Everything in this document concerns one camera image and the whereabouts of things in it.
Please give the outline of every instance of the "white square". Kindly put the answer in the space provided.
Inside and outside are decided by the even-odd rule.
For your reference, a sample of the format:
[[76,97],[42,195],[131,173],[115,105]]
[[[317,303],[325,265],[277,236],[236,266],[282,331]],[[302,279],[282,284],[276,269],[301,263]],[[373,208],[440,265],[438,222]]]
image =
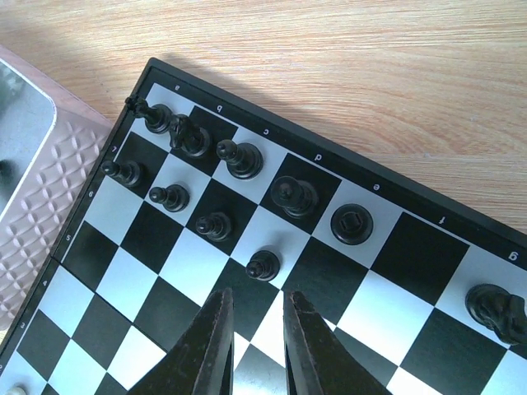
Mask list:
[[221,160],[212,177],[228,188],[238,192],[240,195],[259,204],[267,192],[269,185],[271,185],[278,168],[282,165],[287,155],[287,150],[267,138],[242,127],[238,128],[232,141],[238,144],[248,142],[256,146],[262,153],[262,169],[253,179],[237,179],[227,170],[226,162]]
[[187,225],[194,208],[198,205],[199,199],[207,188],[210,179],[211,178],[208,175],[183,160],[173,155],[168,155],[165,159],[165,163],[163,163],[163,166],[157,173],[156,179],[152,183],[152,187],[166,188],[172,184],[181,185],[189,193],[189,205],[182,211],[170,212],[167,211],[162,204],[154,203],[148,195],[145,200],[158,210],[164,212],[174,221],[185,226]]
[[281,366],[286,367],[283,340],[282,291],[278,292],[277,297],[274,298],[273,304],[271,304],[265,317],[263,317],[250,343]]
[[163,359],[165,352],[131,327],[124,337],[108,373],[127,391]]
[[202,306],[228,259],[228,255],[184,228],[159,276]]
[[73,336],[93,292],[62,266],[57,267],[39,304],[42,310],[68,336]]
[[240,363],[241,359],[244,357],[247,348],[249,348],[249,342],[238,333],[234,332],[234,358],[233,358],[233,370],[236,370],[236,367]]
[[141,207],[142,199],[110,177],[105,177],[84,220],[116,244],[121,244]]
[[[157,104],[166,105],[174,114],[184,115],[190,115],[195,106],[194,102],[158,84],[154,84],[150,89],[147,95],[147,102],[151,107]],[[130,130],[161,149],[170,152],[170,136],[168,132],[163,134],[150,132],[145,126],[145,120],[142,118],[135,119]]]
[[328,321],[326,318],[324,318],[324,321],[328,325],[329,329],[331,329],[331,332],[335,332],[335,329],[337,329],[337,325],[335,325],[334,323]]
[[525,395],[527,393],[527,360],[507,351],[488,380],[482,395]]
[[97,293],[133,322],[156,279],[157,274],[119,248]]
[[441,395],[434,388],[410,374],[404,369],[397,368],[386,389],[393,395]]
[[275,253],[280,260],[280,272],[270,283],[280,289],[309,239],[303,230],[258,206],[231,257],[246,266],[261,249]]
[[49,384],[61,394],[93,395],[105,373],[102,366],[70,340],[49,378]]
[[400,365],[432,310],[424,300],[369,271],[337,327]]
[[22,385],[28,394],[42,393],[46,380],[18,352],[14,352],[0,376],[0,393]]
[[[335,211],[344,204],[350,203],[363,206],[373,218],[371,236],[358,245],[341,243],[331,231],[331,217]],[[370,268],[402,212],[401,207],[344,179],[316,226],[313,236],[362,266]]]
[[500,286],[511,294],[527,299],[527,271],[471,245],[436,307],[476,332],[509,348],[510,345],[500,341],[493,331],[474,321],[465,308],[464,299],[470,288],[486,283]]

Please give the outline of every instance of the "black square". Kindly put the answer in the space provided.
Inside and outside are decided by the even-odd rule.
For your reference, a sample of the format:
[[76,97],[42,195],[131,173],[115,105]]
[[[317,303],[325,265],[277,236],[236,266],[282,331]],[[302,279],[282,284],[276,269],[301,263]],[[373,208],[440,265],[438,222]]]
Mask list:
[[319,203],[315,210],[305,218],[295,219],[290,217],[281,207],[274,204],[271,199],[271,186],[269,186],[267,192],[263,196],[260,206],[267,208],[282,219],[311,234],[319,223],[320,217],[324,214],[324,211],[335,194],[335,191],[337,191],[337,188],[340,185],[340,179],[291,154],[287,154],[280,169],[278,169],[278,172],[274,176],[273,182],[275,179],[282,177],[283,175],[289,175],[299,181],[306,181],[313,186],[319,199]]
[[403,213],[371,267],[430,304],[436,304],[469,246]]
[[212,138],[210,150],[205,156],[198,159],[185,155],[181,150],[172,150],[170,153],[212,177],[218,163],[220,163],[220,158],[216,155],[216,145],[221,140],[231,140],[238,127],[199,107],[194,107],[189,118],[197,126],[208,131]]
[[233,388],[233,393],[263,389],[262,393],[287,395],[286,370],[251,344],[236,367]]
[[232,258],[227,261],[211,292],[226,288],[232,289],[234,330],[250,340],[276,298],[278,288],[250,278],[245,267]]
[[183,226],[143,202],[121,247],[155,273],[159,273],[182,230]]
[[284,283],[284,291],[299,290],[320,315],[337,323],[368,269],[311,237]]
[[158,277],[133,323],[168,351],[198,311],[197,304]]
[[42,391],[41,395],[58,395],[58,392],[53,389],[49,384],[46,384],[44,387],[44,391]]
[[68,342],[68,335],[37,310],[17,351],[47,381]]
[[522,358],[527,360],[527,346],[524,346],[524,345],[511,346],[509,350],[511,350],[518,356],[521,356]]
[[117,248],[117,244],[87,222],[83,222],[63,265],[88,288],[95,290]]
[[434,309],[401,367],[440,393],[480,394],[506,349]]
[[112,376],[105,374],[105,377],[100,382],[95,395],[125,395],[126,392],[126,389],[115,381]]
[[354,337],[349,336],[340,328],[336,328],[334,333],[335,337],[341,342],[347,352],[386,387],[394,375],[395,370],[397,370],[397,365],[394,365],[382,355],[377,354]]
[[[257,205],[247,197],[218,183],[215,179],[211,179],[192,216],[189,218],[187,227],[222,252],[231,255],[250,218],[256,211],[256,207]],[[206,216],[214,211],[221,211],[231,218],[232,234],[229,239],[221,242],[213,242],[207,236],[201,235],[196,231],[196,220],[200,216]]]
[[128,189],[144,199],[167,156],[167,151],[138,134],[130,132],[119,155],[115,158],[115,162],[122,164],[126,160],[133,160],[142,166],[141,183]]
[[130,325],[123,315],[95,295],[72,339],[99,365],[108,369]]

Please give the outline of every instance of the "white chess piece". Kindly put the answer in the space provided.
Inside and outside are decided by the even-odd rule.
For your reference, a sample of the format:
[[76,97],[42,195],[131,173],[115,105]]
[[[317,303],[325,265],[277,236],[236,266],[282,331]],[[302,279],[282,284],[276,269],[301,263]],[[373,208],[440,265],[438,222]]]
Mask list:
[[27,395],[21,387],[13,387],[5,393],[5,395]]

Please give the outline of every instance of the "black chess piece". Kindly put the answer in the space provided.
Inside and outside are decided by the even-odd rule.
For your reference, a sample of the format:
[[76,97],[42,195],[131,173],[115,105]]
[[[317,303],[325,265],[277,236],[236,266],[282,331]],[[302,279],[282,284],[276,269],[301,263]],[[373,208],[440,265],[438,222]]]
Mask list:
[[100,167],[106,175],[125,187],[132,188],[141,183],[142,167],[132,160],[127,160],[122,165],[106,160]]
[[280,260],[266,249],[255,253],[245,267],[247,276],[260,281],[271,281],[278,272],[280,272]]
[[166,188],[154,187],[150,190],[148,196],[154,203],[162,204],[170,212],[184,210],[190,200],[189,191],[178,184],[172,184]]
[[331,217],[331,231],[338,241],[357,245],[364,243],[373,231],[370,212],[358,204],[345,204]]
[[273,182],[271,199],[293,218],[308,216],[319,201],[317,192],[311,184],[288,175],[279,177]]
[[465,306],[477,323],[494,331],[502,342],[527,345],[524,298],[512,295],[500,286],[480,284],[469,290]]
[[236,144],[232,140],[222,140],[216,146],[216,153],[226,162],[229,173],[237,179],[252,179],[264,165],[262,153],[248,142]]
[[150,107],[139,95],[131,95],[124,102],[135,118],[144,118],[145,126],[150,132],[162,134],[168,131],[172,111],[166,105],[157,104]]
[[198,218],[196,231],[211,241],[223,241],[231,235],[232,222],[225,213],[217,211]]
[[182,150],[187,156],[201,158],[212,145],[210,134],[186,115],[174,115],[170,121],[170,148]]

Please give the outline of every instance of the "wood grain surface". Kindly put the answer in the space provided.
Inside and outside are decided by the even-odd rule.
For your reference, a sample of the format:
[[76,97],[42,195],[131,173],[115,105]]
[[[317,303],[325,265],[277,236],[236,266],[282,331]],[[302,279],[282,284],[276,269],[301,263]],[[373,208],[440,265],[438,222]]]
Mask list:
[[0,0],[0,40],[111,120],[160,58],[527,233],[525,0]]

